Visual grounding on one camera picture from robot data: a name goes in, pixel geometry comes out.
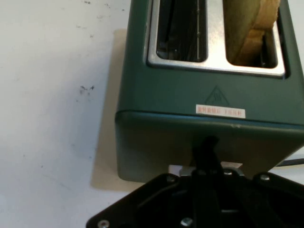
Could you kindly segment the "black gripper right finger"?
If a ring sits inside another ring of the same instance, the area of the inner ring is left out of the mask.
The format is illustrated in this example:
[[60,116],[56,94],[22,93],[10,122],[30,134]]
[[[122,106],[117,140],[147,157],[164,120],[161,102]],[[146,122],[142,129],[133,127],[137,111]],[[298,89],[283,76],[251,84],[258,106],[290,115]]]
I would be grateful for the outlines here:
[[304,187],[271,173],[252,180],[223,169],[208,137],[208,226],[211,228],[302,228]]

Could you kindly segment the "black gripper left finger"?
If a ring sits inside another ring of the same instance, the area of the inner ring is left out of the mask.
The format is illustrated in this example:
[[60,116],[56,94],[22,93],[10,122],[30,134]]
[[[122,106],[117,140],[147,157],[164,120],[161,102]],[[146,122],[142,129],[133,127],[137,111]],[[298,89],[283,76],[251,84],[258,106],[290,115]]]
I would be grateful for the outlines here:
[[209,139],[193,148],[189,176],[161,174],[91,217],[88,228],[193,228],[209,195]]

